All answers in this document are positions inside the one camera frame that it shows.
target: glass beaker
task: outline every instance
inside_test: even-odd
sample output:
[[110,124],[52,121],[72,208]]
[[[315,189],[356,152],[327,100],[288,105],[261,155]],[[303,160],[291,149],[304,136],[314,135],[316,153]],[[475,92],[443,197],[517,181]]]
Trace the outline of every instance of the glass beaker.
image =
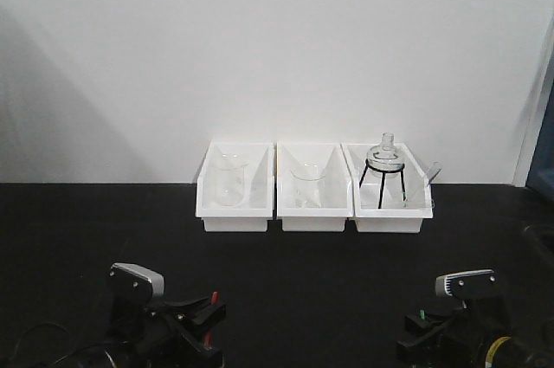
[[245,159],[236,154],[222,154],[213,165],[215,200],[222,206],[236,206],[242,202],[245,192]]
[[297,208],[322,208],[325,190],[325,170],[317,165],[297,165],[292,168],[294,204]]

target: white wall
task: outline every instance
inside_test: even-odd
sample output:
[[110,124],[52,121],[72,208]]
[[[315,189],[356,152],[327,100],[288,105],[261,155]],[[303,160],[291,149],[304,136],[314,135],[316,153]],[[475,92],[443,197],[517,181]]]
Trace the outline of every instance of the white wall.
[[191,182],[211,139],[394,132],[511,183],[554,0],[0,0],[0,179]]

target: black table surface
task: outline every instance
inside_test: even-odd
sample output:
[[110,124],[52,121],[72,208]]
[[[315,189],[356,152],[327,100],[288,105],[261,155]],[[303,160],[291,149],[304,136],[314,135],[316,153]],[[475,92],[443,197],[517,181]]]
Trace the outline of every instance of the black table surface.
[[115,261],[165,277],[173,300],[220,292],[227,319],[212,333],[227,367],[402,366],[403,315],[449,309],[439,274],[493,268],[520,334],[554,315],[554,269],[522,236],[554,224],[554,207],[506,185],[433,187],[435,217],[422,232],[206,233],[191,184],[1,184],[0,355],[34,324],[67,327],[24,338],[20,364],[98,342]]

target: black cable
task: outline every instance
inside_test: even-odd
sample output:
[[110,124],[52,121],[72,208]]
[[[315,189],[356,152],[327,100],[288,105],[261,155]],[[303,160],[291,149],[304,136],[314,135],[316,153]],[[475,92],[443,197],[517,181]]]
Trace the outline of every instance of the black cable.
[[19,347],[21,346],[23,339],[27,335],[29,335],[30,333],[38,329],[39,327],[54,327],[56,329],[63,331],[68,336],[71,335],[71,332],[64,325],[60,325],[59,323],[50,322],[48,320],[41,323],[37,323],[36,325],[30,327],[19,336],[19,338],[17,339],[16,345],[14,346],[14,351],[12,352],[11,357],[8,358],[8,363],[12,362],[16,358],[17,353],[19,352]]

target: white plastic bin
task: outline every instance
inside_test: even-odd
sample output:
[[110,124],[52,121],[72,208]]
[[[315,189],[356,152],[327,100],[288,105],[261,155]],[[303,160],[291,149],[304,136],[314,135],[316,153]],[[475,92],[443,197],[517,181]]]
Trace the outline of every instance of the white plastic bin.
[[343,231],[353,215],[351,185],[339,144],[277,145],[277,217],[284,231]]
[[209,145],[196,189],[206,231],[260,232],[274,210],[273,143]]
[[382,209],[377,207],[380,173],[368,170],[364,184],[359,187],[367,151],[377,144],[342,144],[352,176],[354,220],[358,231],[417,233],[423,218],[433,217],[433,201],[425,173],[405,144],[396,143],[404,154],[404,183],[408,196],[406,204],[403,202],[400,173],[391,173],[385,178]]

